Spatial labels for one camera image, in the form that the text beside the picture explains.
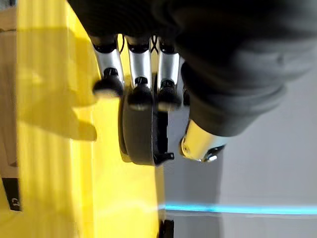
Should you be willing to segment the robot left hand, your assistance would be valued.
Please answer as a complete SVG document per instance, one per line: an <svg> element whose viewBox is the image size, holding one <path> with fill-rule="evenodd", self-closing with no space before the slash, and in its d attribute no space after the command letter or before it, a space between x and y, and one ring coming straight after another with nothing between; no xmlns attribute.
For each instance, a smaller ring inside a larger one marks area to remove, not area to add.
<svg viewBox="0 0 317 238"><path fill-rule="evenodd" d="M314 0L71 0L96 54L94 95L118 97L121 152L159 165L185 107L183 157L217 158L311 66Z"/></svg>

